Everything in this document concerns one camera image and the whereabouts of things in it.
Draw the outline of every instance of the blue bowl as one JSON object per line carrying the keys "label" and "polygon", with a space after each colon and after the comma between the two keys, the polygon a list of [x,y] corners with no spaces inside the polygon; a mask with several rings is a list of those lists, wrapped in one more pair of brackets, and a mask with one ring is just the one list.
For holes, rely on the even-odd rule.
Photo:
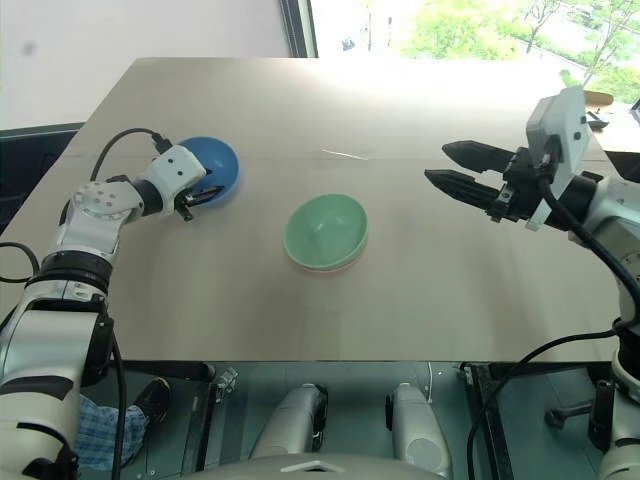
{"label": "blue bowl", "polygon": [[217,185],[224,187],[222,192],[203,205],[212,206],[225,202],[236,189],[240,178],[240,165],[233,149],[223,141],[211,137],[187,138],[179,145],[193,153],[204,168],[211,170],[211,173],[193,186],[194,193]]}

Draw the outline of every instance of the wall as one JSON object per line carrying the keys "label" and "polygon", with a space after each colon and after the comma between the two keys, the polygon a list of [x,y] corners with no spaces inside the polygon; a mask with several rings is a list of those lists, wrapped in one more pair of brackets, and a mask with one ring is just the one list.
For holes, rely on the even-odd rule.
{"label": "wall", "polygon": [[83,122],[138,57],[289,56],[278,0],[1,0],[0,130]]}

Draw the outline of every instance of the black cable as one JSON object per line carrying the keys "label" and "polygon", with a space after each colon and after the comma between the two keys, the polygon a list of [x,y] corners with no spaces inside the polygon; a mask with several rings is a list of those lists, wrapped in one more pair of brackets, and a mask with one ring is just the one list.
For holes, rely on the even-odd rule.
{"label": "black cable", "polygon": [[576,218],[567,210],[567,208],[560,203],[558,199],[553,196],[551,192],[551,186],[548,177],[541,177],[538,179],[538,189],[540,195],[544,198],[544,201],[551,207],[551,210],[557,214],[571,229],[571,231],[591,249],[596,256],[604,262],[604,264],[611,270],[611,272],[620,280],[625,286],[631,299],[633,300],[634,315],[633,318],[627,321],[618,321],[614,324],[614,330],[620,332],[623,329],[638,325],[640,323],[640,287],[629,273],[629,271],[622,266],[620,261],[613,256],[613,254],[607,250],[591,233],[589,233],[582,224],[576,220]]}
{"label": "black cable", "polygon": [[120,480],[122,469],[122,445],[124,442],[124,421],[127,414],[127,385],[124,379],[124,366],[116,337],[113,337],[113,360],[118,380],[118,423],[116,426],[116,439],[113,448],[113,466],[111,467],[111,480]]}
{"label": "black cable", "polygon": [[475,434],[486,414],[488,408],[495,401],[496,396],[502,390],[502,388],[507,384],[507,382],[522,368],[523,365],[540,355],[541,353],[556,347],[558,345],[562,345],[564,343],[576,342],[580,340],[595,340],[600,338],[610,338],[617,333],[619,333],[622,329],[629,328],[630,326],[637,325],[640,323],[640,287],[636,283],[633,276],[625,269],[620,261],[613,256],[609,250],[607,250],[591,233],[589,233],[582,224],[571,214],[571,212],[557,199],[554,197],[553,192],[551,191],[551,180],[553,179],[552,175],[541,173],[538,178],[538,190],[540,195],[544,199],[545,202],[551,207],[551,210],[565,222],[566,226],[586,245],[591,249],[591,251],[600,259],[604,264],[613,272],[613,274],[620,280],[620,282],[625,286],[631,299],[634,304],[634,316],[631,320],[627,320],[626,322],[617,319],[613,323],[613,328],[610,330],[606,330],[604,332],[596,332],[596,333],[585,333],[580,335],[569,335],[567,337],[558,338],[556,340],[552,340],[551,342],[545,343],[544,345],[536,348],[534,351],[529,353],[527,356],[522,358],[518,363],[516,363],[509,371],[502,377],[502,380],[498,383],[498,385],[491,391],[489,398],[484,402],[482,407],[480,408],[480,412],[476,416],[471,430],[469,431],[469,436],[467,437],[467,473],[469,476],[469,480],[475,480],[475,471],[473,465],[473,439]]}
{"label": "black cable", "polygon": [[94,165],[93,171],[91,172],[91,177],[89,177],[90,181],[93,182],[96,178],[98,178],[100,167],[102,167],[104,159],[107,157],[107,154],[109,153],[109,150],[111,150],[111,147],[113,147],[121,138],[126,137],[127,135],[131,135],[132,133],[147,133],[151,135],[151,138],[153,139],[153,142],[156,146],[156,150],[158,150],[158,152],[161,154],[171,148],[171,142],[169,140],[164,138],[158,132],[154,132],[153,130],[150,130],[148,128],[136,127],[123,130],[122,132],[114,136],[111,140],[109,140],[109,142],[107,142],[107,144],[102,149],[102,152],[100,152],[100,156],[98,157],[98,160],[96,160],[96,164]]}
{"label": "black cable", "polygon": [[[24,252],[24,254],[27,256],[27,258],[29,258],[29,262],[31,263],[31,269],[33,270],[33,275],[38,273],[38,270],[40,270],[40,265],[38,264],[38,258],[36,257],[35,253],[33,253],[33,250],[31,250],[25,244],[18,243],[18,242],[0,242],[0,247],[14,247],[14,248],[18,248],[18,249],[22,250]],[[28,282],[30,278],[31,277],[24,277],[24,278],[4,278],[4,277],[0,277],[0,282],[4,282],[4,283],[25,283],[25,282]]]}
{"label": "black cable", "polygon": [[500,383],[498,383],[498,385],[492,390],[491,395],[489,395],[489,398],[487,398],[487,400],[484,402],[484,404],[482,405],[482,408],[480,408],[480,411],[478,412],[478,415],[476,416],[473,422],[473,425],[471,426],[471,430],[469,431],[469,436],[467,437],[467,472],[468,472],[469,480],[475,480],[476,478],[475,470],[473,467],[473,438],[476,434],[476,431],[478,430],[478,427],[480,426],[480,423],[482,422],[482,419],[484,418],[485,413],[487,413],[489,406],[491,406],[493,401],[496,399],[496,396],[498,395],[500,390],[502,390],[502,388],[507,384],[507,382],[511,379],[511,377],[513,377],[518,372],[518,370],[522,368],[523,365],[525,365],[526,363],[528,363],[529,361],[531,361],[541,353],[546,352],[547,350],[553,347],[556,347],[558,345],[562,345],[564,343],[577,342],[579,340],[595,340],[598,338],[609,338],[615,335],[616,333],[613,330],[606,330],[604,332],[583,333],[580,335],[569,335],[567,337],[558,338],[556,340],[552,340],[551,342],[545,343],[544,345],[536,348],[534,351],[532,351],[527,356],[525,356],[522,360],[516,363],[513,367],[511,367],[509,371],[504,375],[504,377],[502,377],[502,380],[500,380]]}

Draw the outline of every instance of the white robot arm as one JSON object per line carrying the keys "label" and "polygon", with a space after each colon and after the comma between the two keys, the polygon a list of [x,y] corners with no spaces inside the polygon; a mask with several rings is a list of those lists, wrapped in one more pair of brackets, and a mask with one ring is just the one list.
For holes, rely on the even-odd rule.
{"label": "white robot arm", "polygon": [[[601,259],[608,256],[605,263],[617,269],[612,270],[621,315],[613,332],[620,346],[613,355],[612,382],[608,390],[599,391],[594,405],[594,412],[609,412],[601,419],[607,428],[590,430],[589,436],[606,452],[600,478],[626,480],[640,478],[640,185],[590,172],[576,174],[589,139],[584,112],[582,89],[568,88],[536,107],[527,123],[529,148],[514,153],[474,141],[444,145],[444,152],[462,167],[501,172],[506,183],[500,190],[451,170],[427,170],[425,175],[447,195],[485,210],[494,221],[527,220],[532,230],[544,224],[581,230],[570,239],[578,244],[594,239],[599,248],[594,249],[593,242],[589,247]],[[543,194],[544,186],[548,190]],[[575,225],[552,212],[549,202],[558,199]]]}
{"label": "white robot arm", "polygon": [[79,389],[104,376],[113,345],[106,306],[120,230],[154,213],[190,219],[189,187],[205,174],[173,146],[133,181],[73,193],[40,271],[1,326],[0,478],[75,478]]}

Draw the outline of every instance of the black shoe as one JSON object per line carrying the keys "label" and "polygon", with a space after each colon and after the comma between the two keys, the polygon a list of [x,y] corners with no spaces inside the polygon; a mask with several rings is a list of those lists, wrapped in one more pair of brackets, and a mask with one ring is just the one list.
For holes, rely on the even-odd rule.
{"label": "black shoe", "polygon": [[164,422],[171,403],[171,385],[164,378],[156,377],[138,395],[133,404],[142,410],[149,421],[149,427],[157,427]]}

